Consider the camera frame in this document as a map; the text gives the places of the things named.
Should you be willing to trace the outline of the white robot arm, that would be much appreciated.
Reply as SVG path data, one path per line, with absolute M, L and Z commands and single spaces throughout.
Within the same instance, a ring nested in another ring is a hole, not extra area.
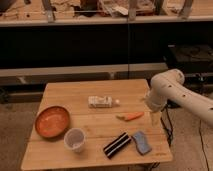
M 184 74 L 178 69 L 156 74 L 144 99 L 146 105 L 158 112 L 171 100 L 213 127 L 213 100 L 185 88 L 184 81 Z

